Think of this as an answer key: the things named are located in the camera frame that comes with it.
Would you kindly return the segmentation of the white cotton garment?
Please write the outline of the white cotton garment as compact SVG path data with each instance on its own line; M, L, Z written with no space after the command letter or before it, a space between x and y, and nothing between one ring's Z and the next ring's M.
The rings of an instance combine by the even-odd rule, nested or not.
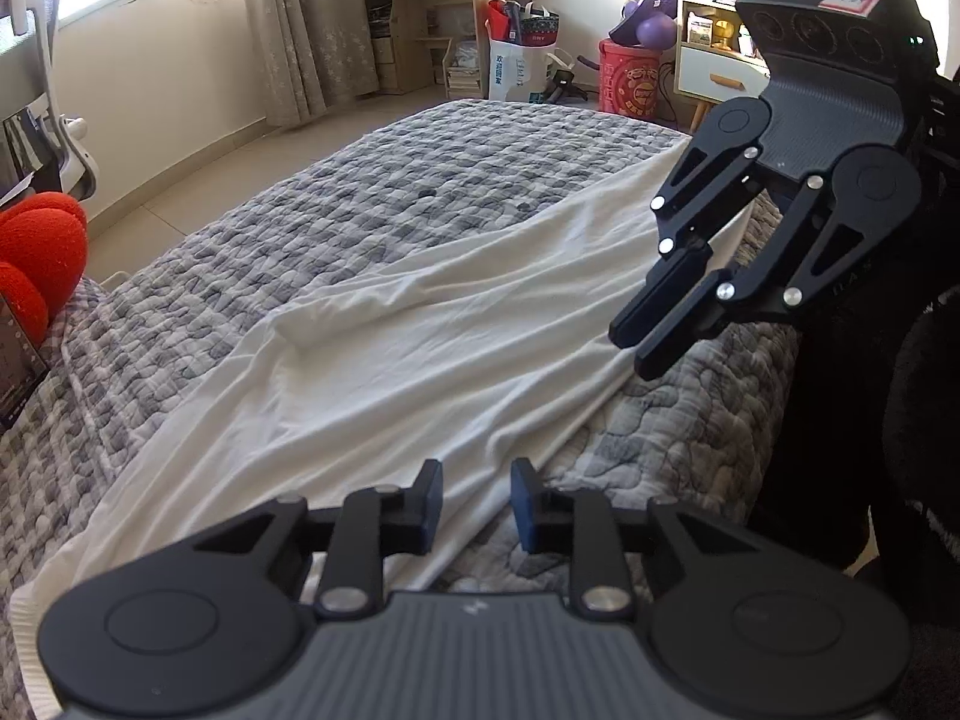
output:
M36 637L62 593L279 494L331 507L436 458L434 548L387 564L394 589L433 583L505 507L511 460L550 461L631 376L607 330L658 260L651 202L679 160L666 149L530 220L313 284L259 320L11 597L37 717L59 711Z

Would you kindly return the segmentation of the white wooden side cabinet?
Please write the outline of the white wooden side cabinet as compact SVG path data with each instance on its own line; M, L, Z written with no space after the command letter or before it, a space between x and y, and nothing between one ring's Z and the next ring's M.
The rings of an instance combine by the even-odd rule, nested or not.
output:
M679 0L674 91L695 106L690 130L736 96L756 98L770 70L736 10L737 0Z

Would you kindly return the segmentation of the red round storage bucket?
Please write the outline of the red round storage bucket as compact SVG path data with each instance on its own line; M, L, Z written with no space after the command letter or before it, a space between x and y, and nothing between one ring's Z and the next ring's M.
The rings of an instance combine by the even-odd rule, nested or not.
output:
M659 96L661 54L642 47L625 47L604 39L599 43L599 107L607 114L651 121Z

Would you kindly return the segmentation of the purple plush toy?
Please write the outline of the purple plush toy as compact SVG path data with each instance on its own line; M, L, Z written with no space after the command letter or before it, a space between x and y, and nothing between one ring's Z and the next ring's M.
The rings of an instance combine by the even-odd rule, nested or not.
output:
M608 39L623 47L670 49L677 42L679 0L626 0Z

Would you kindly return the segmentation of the grey checkered quilted bedspread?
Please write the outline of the grey checkered quilted bedspread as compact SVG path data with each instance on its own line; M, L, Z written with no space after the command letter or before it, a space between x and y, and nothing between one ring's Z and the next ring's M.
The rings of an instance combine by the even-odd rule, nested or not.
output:
M286 177L119 288L83 281L44 346L46 378L2 437L3 593L82 533L169 411L270 310L522 223L683 145L670 128L589 110L443 104ZM742 520L796 353L789 330L731 327L658 382L627 380L547 475L620 505L672 494Z

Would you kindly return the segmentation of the white paper shopping bag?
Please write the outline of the white paper shopping bag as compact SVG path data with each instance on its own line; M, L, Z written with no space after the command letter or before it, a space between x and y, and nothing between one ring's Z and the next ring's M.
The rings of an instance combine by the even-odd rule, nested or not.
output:
M541 103L555 60L553 46L488 41L488 97L501 103Z

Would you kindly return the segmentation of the wooden desk with shelves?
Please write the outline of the wooden desk with shelves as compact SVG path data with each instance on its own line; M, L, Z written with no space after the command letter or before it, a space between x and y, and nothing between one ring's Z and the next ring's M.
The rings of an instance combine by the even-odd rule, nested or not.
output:
M489 1L364 0L382 93L436 85L451 99L485 98Z

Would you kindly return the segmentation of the smartphone showing video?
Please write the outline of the smartphone showing video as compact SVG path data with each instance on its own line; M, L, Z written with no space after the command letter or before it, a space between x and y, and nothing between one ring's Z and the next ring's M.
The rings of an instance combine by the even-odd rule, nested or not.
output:
M13 310L2 301L0 319L0 421L6 431L14 426L26 403L49 373L41 351L29 341Z

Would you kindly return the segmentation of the red flower-shaped plush cushion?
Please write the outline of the red flower-shaped plush cushion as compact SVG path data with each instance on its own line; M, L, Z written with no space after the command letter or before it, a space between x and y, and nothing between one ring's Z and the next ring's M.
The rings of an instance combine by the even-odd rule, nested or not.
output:
M62 192L31 195L2 213L2 298L34 346L70 301L88 258L82 204Z

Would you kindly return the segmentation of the beige patterned curtain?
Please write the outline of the beige patterned curtain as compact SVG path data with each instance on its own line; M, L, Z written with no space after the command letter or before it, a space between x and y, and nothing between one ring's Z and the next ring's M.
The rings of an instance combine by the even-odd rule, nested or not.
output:
M379 89L364 0L244 0L265 119L293 128Z

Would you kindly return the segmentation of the white mesh office chair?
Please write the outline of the white mesh office chair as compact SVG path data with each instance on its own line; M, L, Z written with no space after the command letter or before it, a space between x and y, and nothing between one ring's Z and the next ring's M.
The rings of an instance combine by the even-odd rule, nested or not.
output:
M33 193L93 199L99 169L83 146L86 121L68 117L53 82L59 0L2 0L2 205Z

